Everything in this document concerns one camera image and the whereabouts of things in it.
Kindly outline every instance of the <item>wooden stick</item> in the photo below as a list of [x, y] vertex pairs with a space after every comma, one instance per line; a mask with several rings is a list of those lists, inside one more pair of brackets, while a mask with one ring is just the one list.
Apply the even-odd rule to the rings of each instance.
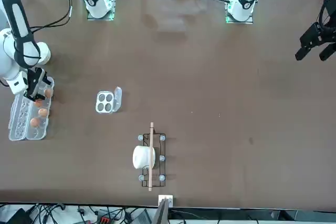
[[153, 177], [153, 134], [154, 123], [151, 123], [151, 136], [149, 142], [149, 185], [148, 191], [152, 191], [152, 177]]

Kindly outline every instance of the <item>small plastic container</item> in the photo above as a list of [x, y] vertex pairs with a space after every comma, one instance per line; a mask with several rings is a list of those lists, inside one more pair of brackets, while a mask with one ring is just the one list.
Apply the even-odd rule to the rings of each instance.
[[122, 90], [117, 87], [111, 91], [100, 91], [96, 99], [96, 111], [100, 114], [117, 112], [121, 107]]
[[[54, 80], [48, 77], [51, 85], [42, 82], [38, 93], [44, 94], [47, 89], [51, 90], [50, 98], [45, 98], [41, 101], [40, 106], [35, 106], [34, 102], [23, 96], [23, 92], [16, 95], [11, 108], [11, 117], [8, 124], [9, 140], [41, 140], [47, 134], [47, 126], [49, 121], [49, 112], [51, 106], [51, 98], [54, 92]], [[46, 109], [47, 115], [42, 116], [38, 113], [40, 109]], [[37, 127], [32, 127], [30, 121], [32, 118], [37, 118], [39, 124]]]

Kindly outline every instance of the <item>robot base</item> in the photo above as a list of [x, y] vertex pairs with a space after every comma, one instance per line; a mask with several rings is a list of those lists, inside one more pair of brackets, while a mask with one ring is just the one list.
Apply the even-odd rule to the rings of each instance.
[[230, 9], [232, 8], [232, 4], [228, 4], [228, 3], [225, 3], [225, 22], [228, 23], [228, 24], [232, 24], [232, 23], [240, 23], [240, 24], [253, 24], [253, 8], [254, 8], [254, 5], [252, 7], [252, 11], [251, 11], [251, 15], [250, 17], [245, 20], [245, 21], [237, 21], [233, 18], [233, 16], [230, 14]]
[[88, 10], [88, 20], [114, 20], [114, 14], [116, 11], [116, 0], [102, 0], [106, 1], [106, 4], [110, 7], [109, 11], [101, 18], [95, 18], [90, 14], [90, 10]]

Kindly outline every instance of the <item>tabletop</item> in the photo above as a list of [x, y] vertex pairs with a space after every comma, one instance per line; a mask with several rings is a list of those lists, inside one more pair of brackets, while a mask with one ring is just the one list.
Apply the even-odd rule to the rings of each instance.
[[[67, 0], [22, 0], [31, 26]], [[322, 0], [259, 0], [254, 24], [226, 24], [214, 0], [117, 0], [114, 21], [35, 33], [55, 80], [47, 136], [8, 140], [14, 96], [0, 88], [0, 199], [79, 204], [335, 210], [336, 59], [299, 38]], [[114, 114], [101, 90], [123, 90]], [[150, 122], [166, 134], [166, 186], [148, 192], [132, 153]]]

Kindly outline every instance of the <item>wire rack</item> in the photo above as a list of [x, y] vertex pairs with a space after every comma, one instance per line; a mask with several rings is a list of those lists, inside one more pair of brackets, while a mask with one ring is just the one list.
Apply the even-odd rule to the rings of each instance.
[[[143, 134], [142, 136], [143, 136], [142, 145], [143, 146], [149, 146], [148, 141], [149, 141], [150, 133]], [[160, 155], [157, 158], [155, 158], [155, 163], [157, 161], [159, 162], [159, 174], [153, 175], [153, 185], [152, 185], [152, 187], [164, 187], [164, 186], [166, 186], [166, 159], [164, 161], [160, 161], [160, 156], [163, 155], [166, 158], [166, 140], [163, 140], [163, 141], [160, 140], [160, 136], [164, 136], [166, 138], [166, 134], [157, 133], [157, 132], [155, 132], [155, 129], [154, 129], [153, 137], [155, 137], [155, 136], [159, 136], [159, 142], [160, 142]], [[141, 181], [141, 186], [142, 187], [148, 187], [148, 183], [149, 183], [149, 171], [148, 171], [148, 169], [142, 169], [142, 175], [144, 176], [145, 179], [143, 181]], [[159, 179], [160, 175], [164, 175], [164, 177], [165, 177], [164, 181], [160, 181], [160, 179]]]

